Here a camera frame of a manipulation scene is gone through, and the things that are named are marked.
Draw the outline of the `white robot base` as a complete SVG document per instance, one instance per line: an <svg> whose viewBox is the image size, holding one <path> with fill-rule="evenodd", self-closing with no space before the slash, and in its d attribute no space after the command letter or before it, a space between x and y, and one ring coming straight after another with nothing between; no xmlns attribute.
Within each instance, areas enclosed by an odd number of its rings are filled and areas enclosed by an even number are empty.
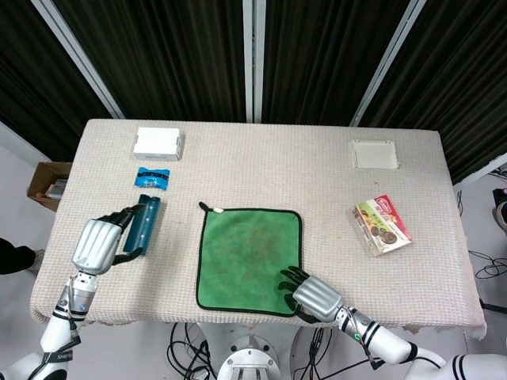
<svg viewBox="0 0 507 380"><path fill-rule="evenodd" d="M216 380L292 380L295 325L198 324L208 342Z"/></svg>

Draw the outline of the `black pleated curtain panel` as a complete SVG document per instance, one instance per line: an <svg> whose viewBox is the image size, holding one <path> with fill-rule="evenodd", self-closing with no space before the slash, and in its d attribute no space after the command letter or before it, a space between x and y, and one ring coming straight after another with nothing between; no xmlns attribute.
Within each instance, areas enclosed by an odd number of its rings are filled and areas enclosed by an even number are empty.
<svg viewBox="0 0 507 380"><path fill-rule="evenodd" d="M453 183L507 153L507 0L427 0L360 125L438 132Z"/></svg>
<svg viewBox="0 0 507 380"><path fill-rule="evenodd" d="M410 0L268 0L262 121L350 124Z"/></svg>
<svg viewBox="0 0 507 380"><path fill-rule="evenodd" d="M242 0L53 0L128 119L243 122Z"/></svg>
<svg viewBox="0 0 507 380"><path fill-rule="evenodd" d="M30 0L0 0L0 121L70 162L87 121L109 117Z"/></svg>

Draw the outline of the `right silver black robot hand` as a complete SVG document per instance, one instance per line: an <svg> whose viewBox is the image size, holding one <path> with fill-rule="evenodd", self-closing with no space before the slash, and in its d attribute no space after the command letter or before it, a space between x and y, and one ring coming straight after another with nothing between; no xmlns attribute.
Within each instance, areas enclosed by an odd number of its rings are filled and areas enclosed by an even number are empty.
<svg viewBox="0 0 507 380"><path fill-rule="evenodd" d="M343 306L342 295L316 276L301 268L288 266L280 270L284 280L278 289L287 291L284 301L295 315L308 324L331 323Z"/></svg>

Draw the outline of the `blue snack packet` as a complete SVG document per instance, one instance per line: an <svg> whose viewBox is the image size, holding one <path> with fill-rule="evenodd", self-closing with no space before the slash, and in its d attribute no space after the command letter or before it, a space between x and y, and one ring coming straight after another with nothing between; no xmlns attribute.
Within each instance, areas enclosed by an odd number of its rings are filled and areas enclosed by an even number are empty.
<svg viewBox="0 0 507 380"><path fill-rule="evenodd" d="M157 188L165 191L169 187L169 169L148 169L140 167L134 185L138 188Z"/></svg>

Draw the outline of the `teal open tray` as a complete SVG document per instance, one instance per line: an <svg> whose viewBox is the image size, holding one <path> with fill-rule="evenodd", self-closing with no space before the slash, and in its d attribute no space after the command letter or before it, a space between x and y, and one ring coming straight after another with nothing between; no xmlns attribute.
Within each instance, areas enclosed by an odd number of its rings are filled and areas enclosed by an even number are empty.
<svg viewBox="0 0 507 380"><path fill-rule="evenodd" d="M142 205L142 208L132 220L122 251L131 254L136 249L142 249L140 255L145 256L155 228L161 199L141 194L138 204Z"/></svg>

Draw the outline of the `white cardboard box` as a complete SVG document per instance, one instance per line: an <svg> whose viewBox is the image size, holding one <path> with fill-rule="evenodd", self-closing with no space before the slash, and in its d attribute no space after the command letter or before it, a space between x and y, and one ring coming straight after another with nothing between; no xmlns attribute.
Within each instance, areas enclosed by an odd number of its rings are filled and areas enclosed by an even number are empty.
<svg viewBox="0 0 507 380"><path fill-rule="evenodd" d="M174 127L139 127L133 154L138 159L178 161L183 151L184 134Z"/></svg>

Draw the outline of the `green cloth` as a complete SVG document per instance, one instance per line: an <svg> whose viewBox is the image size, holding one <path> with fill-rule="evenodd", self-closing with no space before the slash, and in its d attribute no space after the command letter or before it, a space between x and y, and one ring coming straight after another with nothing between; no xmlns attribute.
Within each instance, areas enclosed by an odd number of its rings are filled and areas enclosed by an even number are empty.
<svg viewBox="0 0 507 380"><path fill-rule="evenodd" d="M296 211L219 208L204 212L196 303L204 310L293 317L282 271L303 262L303 220Z"/></svg>

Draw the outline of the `cookie box with red logo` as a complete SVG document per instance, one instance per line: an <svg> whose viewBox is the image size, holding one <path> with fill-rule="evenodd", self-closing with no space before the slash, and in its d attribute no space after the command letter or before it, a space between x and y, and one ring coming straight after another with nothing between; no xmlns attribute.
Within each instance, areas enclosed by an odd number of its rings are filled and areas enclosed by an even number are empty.
<svg viewBox="0 0 507 380"><path fill-rule="evenodd" d="M413 242L387 194L358 203L352 213L374 257L391 253Z"/></svg>

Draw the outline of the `brown cardboard carton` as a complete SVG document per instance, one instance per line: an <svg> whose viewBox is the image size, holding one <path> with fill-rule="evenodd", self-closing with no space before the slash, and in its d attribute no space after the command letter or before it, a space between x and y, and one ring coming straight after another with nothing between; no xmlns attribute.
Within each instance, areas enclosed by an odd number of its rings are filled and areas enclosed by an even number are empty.
<svg viewBox="0 0 507 380"><path fill-rule="evenodd" d="M67 180L71 172L71 167L71 162L39 162L27 189L27 197L48 210L57 211L59 200L48 198L46 192L57 180Z"/></svg>

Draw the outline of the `beige waffle tablecloth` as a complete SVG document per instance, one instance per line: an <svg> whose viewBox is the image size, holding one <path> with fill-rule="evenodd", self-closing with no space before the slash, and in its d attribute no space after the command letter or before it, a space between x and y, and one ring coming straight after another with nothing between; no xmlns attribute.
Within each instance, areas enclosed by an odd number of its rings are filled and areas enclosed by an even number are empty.
<svg viewBox="0 0 507 380"><path fill-rule="evenodd" d="M203 310L196 275L209 207L296 211L303 220L303 268L387 327L462 327L486 322L452 182L435 131L181 122L185 144L168 161L170 184L146 256L99 279L90 322L278 323L280 317ZM398 169L353 167L353 140L391 140ZM387 194L413 242L375 257L354 206Z"/></svg>

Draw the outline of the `white square plastic tray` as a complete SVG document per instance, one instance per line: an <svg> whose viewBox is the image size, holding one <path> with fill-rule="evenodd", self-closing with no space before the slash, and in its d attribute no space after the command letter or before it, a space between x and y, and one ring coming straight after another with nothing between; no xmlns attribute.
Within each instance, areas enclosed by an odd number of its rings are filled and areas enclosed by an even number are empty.
<svg viewBox="0 0 507 380"><path fill-rule="evenodd" d="M360 140L351 142L353 167L357 169L398 169L395 143L391 140Z"/></svg>

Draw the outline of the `dark clothed person leg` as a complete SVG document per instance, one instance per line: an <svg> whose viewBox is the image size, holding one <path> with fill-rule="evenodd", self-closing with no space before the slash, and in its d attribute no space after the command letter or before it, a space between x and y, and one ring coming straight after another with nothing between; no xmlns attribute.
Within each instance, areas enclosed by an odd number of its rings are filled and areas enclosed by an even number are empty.
<svg viewBox="0 0 507 380"><path fill-rule="evenodd" d="M0 237L0 275L9 275L28 270L35 276L44 259L44 249L30 249L28 246L14 246Z"/></svg>

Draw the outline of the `black device on floor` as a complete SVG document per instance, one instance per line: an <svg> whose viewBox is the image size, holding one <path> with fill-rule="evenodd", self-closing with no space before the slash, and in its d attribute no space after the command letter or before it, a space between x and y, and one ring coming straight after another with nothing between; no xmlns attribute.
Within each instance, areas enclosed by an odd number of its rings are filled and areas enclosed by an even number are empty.
<svg viewBox="0 0 507 380"><path fill-rule="evenodd" d="M507 233L507 188L493 190L495 203L494 217L497 224Z"/></svg>

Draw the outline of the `aluminium frame post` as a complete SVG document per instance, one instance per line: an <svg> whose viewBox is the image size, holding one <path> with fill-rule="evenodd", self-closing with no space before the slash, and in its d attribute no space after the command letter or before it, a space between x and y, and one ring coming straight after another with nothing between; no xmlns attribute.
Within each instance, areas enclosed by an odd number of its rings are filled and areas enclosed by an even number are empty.
<svg viewBox="0 0 507 380"><path fill-rule="evenodd" d="M262 121L267 0L242 0L246 122Z"/></svg>
<svg viewBox="0 0 507 380"><path fill-rule="evenodd" d="M350 127L359 127L364 114L368 110L368 106L373 101L380 86L385 79L387 72L390 70L395 58L406 41L415 22L419 18L421 11L424 9L427 0L409 0L408 5L375 69L374 74L367 89L364 91L360 103L350 120Z"/></svg>
<svg viewBox="0 0 507 380"><path fill-rule="evenodd" d="M460 189L467 187L469 184L472 184L477 180L481 179L482 177L492 172L493 170L497 169L498 167L501 167L506 164L507 164L507 153L504 153L496 157L494 160L490 161L487 165L483 166L481 169L478 169L472 174L466 176L460 182L455 184L453 186L453 189L459 191Z"/></svg>
<svg viewBox="0 0 507 380"><path fill-rule="evenodd" d="M45 24L114 119L125 115L53 0L30 0Z"/></svg>

